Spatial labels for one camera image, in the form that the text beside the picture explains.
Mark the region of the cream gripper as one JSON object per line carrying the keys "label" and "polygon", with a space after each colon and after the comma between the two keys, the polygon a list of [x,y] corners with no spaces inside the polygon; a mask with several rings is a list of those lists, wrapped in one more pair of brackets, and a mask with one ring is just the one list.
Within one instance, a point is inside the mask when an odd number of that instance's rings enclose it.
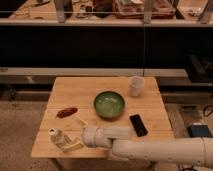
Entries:
{"label": "cream gripper", "polygon": [[[103,130],[98,126],[89,125],[82,119],[77,118],[76,122],[84,129],[82,132],[82,141],[89,148],[101,147],[103,145]],[[64,152],[74,151],[83,148],[84,145],[81,142],[74,144],[68,144],[63,147]]]}

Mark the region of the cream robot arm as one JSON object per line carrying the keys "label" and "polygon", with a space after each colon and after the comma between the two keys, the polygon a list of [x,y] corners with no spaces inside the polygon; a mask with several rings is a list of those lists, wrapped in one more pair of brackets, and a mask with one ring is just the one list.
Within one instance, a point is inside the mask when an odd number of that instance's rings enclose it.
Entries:
{"label": "cream robot arm", "polygon": [[82,142],[89,148],[106,148],[112,155],[124,159],[181,163],[213,169],[213,138],[135,142],[131,140],[129,127],[101,128],[81,119],[76,122],[82,127]]}

